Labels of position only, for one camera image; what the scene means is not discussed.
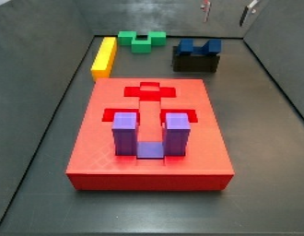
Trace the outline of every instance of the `purple block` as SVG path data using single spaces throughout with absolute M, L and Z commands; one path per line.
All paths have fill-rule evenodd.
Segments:
M 114 137 L 118 156 L 136 156 L 136 113 L 116 112 Z
M 187 113 L 167 114 L 167 128 L 164 137 L 166 156 L 184 156 L 191 124 Z
M 163 159 L 164 158 L 163 142 L 139 142 L 138 158 L 139 159 Z

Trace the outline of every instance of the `metal wall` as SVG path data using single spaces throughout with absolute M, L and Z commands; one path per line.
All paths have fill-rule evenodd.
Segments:
M 244 28 L 240 18 L 252 0 L 211 0 L 208 22 L 200 9 L 202 0 L 74 0 L 79 5 L 95 35 L 118 35 L 123 30 L 147 34 L 164 30 L 171 36 L 244 38 L 248 28 L 263 11 L 263 0 L 256 14 Z
M 0 220 L 92 38 L 72 0 L 0 6 Z
M 272 0 L 246 42 L 304 116 L 304 0 Z

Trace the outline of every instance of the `red base plate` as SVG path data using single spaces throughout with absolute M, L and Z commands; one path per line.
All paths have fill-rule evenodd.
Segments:
M 138 112 L 140 141 L 162 139 L 167 112 L 187 112 L 191 134 L 186 156 L 164 159 L 116 156 L 115 112 Z M 152 78 L 99 80 L 67 174 L 78 190 L 226 189 L 235 173 L 203 81 Z

